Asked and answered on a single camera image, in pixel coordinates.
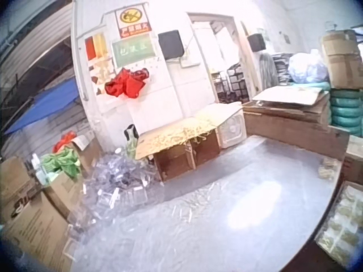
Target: brown cardboard box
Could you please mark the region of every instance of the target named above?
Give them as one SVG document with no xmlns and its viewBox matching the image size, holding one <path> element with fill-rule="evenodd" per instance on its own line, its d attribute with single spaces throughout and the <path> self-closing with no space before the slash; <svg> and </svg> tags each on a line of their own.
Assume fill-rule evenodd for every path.
<svg viewBox="0 0 363 272">
<path fill-rule="evenodd" d="M 162 180 L 195 169 L 219 154 L 215 129 L 241 108 L 241 103 L 211 104 L 193 117 L 141 134 L 135 158 L 154 155 Z"/>
<path fill-rule="evenodd" d="M 248 135 L 259 135 L 343 161 L 349 133 L 289 118 L 244 112 Z"/>
<path fill-rule="evenodd" d="M 330 82 L 337 89 L 363 88 L 363 64 L 359 55 L 334 55 L 327 57 Z"/>
<path fill-rule="evenodd" d="M 29 198 L 28 192 L 30 190 L 34 190 L 37 186 L 37 183 L 30 179 L 22 188 L 20 188 L 10 199 L 7 199 L 7 202 L 2 202 L 1 204 L 1 224 L 5 224 L 9 220 L 11 220 L 12 214 L 19 207 L 20 199 Z"/>
<path fill-rule="evenodd" d="M 80 135 L 67 144 L 77 154 L 82 167 L 89 174 L 96 162 L 102 157 L 102 148 L 93 131 Z"/>
<path fill-rule="evenodd" d="M 353 30 L 332 31 L 322 38 L 333 88 L 363 88 L 363 64 Z"/>
<path fill-rule="evenodd" d="M 5 225 L 2 236 L 52 271 L 68 272 L 72 260 L 63 254 L 67 229 L 66 220 L 40 193 Z"/>
<path fill-rule="evenodd" d="M 172 179 L 218 156 L 220 146 L 212 130 L 195 141 L 190 140 L 154 154 L 155 164 L 163 181 Z"/>
<path fill-rule="evenodd" d="M 23 161 L 11 157 L 1 164 L 1 202 L 7 203 L 31 179 Z"/>
<path fill-rule="evenodd" d="M 327 56 L 360 53 L 356 34 L 351 29 L 328 32 L 323 36 L 322 44 Z"/>
<path fill-rule="evenodd" d="M 18 157 L 11 157 L 1 164 L 1 223 L 11 219 L 14 206 L 19 198 L 27 196 L 36 182 Z"/>
<path fill-rule="evenodd" d="M 78 202 L 82 185 L 81 175 L 73 180 L 65 172 L 61 172 L 49 186 L 44 188 L 44 193 L 59 213 L 67 219 Z"/>
<path fill-rule="evenodd" d="M 280 116 L 305 122 L 328 125 L 329 92 L 323 92 L 312 106 L 251 101 L 242 105 L 244 112 L 261 113 L 270 116 Z"/>
<path fill-rule="evenodd" d="M 345 180 L 363 185 L 363 139 L 350 136 L 343 170 Z"/>
</svg>

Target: plastic packaging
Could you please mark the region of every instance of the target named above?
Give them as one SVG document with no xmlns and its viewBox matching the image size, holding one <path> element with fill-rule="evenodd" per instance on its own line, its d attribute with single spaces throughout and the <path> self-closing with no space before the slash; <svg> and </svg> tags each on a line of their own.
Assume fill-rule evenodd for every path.
<svg viewBox="0 0 363 272">
<path fill-rule="evenodd" d="M 340 108 L 331 107 L 332 115 L 342 117 L 360 117 L 363 115 L 363 108 Z"/>
<path fill-rule="evenodd" d="M 362 123 L 362 117 L 346 118 L 340 116 L 332 116 L 332 122 L 339 126 L 350 128 L 352 126 L 360 126 Z"/>
<path fill-rule="evenodd" d="M 290 58 L 289 73 L 296 83 L 319 83 L 328 78 L 326 68 L 318 50 L 310 54 L 297 53 Z"/>
<path fill-rule="evenodd" d="M 96 164 L 83 183 L 81 198 L 69 215 L 75 230 L 97 231 L 116 215 L 163 201 L 163 186 L 155 166 L 147 160 L 134 160 L 126 150 L 107 154 Z"/>
<path fill-rule="evenodd" d="M 332 106 L 341 108 L 359 108 L 362 106 L 362 100 L 360 99 L 350 99 L 350 98 L 335 98 L 330 99 Z"/>
<path fill-rule="evenodd" d="M 321 88 L 323 91 L 330 91 L 331 86 L 329 82 L 319 82 L 319 83 L 305 83 L 305 84 L 298 84 L 293 83 L 292 86 L 294 87 L 314 87 L 314 88 Z"/>
<path fill-rule="evenodd" d="M 330 93 L 331 97 L 351 99 L 362 98 L 362 94 L 360 90 L 332 90 Z"/>
</svg>

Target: poster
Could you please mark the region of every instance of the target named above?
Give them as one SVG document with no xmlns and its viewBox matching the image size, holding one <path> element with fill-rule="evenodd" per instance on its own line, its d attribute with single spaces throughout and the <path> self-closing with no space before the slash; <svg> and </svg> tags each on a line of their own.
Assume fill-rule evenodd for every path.
<svg viewBox="0 0 363 272">
<path fill-rule="evenodd" d="M 149 34 L 121 39 L 112 44 L 116 67 L 155 57 L 155 51 Z"/>
<path fill-rule="evenodd" d="M 97 33 L 86 38 L 85 44 L 94 92 L 96 95 L 105 94 L 104 85 L 116 76 L 116 72 L 104 33 Z"/>
<path fill-rule="evenodd" d="M 143 5 L 124 8 L 115 12 L 120 37 L 127 38 L 151 31 Z"/>
</svg>

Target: yellow sign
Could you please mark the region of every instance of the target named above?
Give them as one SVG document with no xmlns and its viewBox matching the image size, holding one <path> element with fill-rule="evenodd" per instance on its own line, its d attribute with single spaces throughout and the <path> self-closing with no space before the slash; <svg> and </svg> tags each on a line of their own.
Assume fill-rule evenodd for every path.
<svg viewBox="0 0 363 272">
<path fill-rule="evenodd" d="M 126 24 L 136 23 L 142 18 L 142 11 L 137 8 L 125 10 L 120 15 L 120 20 Z"/>
</svg>

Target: clear plastic bag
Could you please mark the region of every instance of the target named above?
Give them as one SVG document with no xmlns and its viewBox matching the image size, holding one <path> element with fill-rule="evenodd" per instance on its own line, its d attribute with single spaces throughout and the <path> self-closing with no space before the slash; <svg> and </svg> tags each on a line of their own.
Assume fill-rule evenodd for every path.
<svg viewBox="0 0 363 272">
<path fill-rule="evenodd" d="M 326 68 L 318 50 L 310 54 L 298 53 L 290 58 L 289 73 L 296 83 L 319 83 L 328 79 Z"/>
</svg>

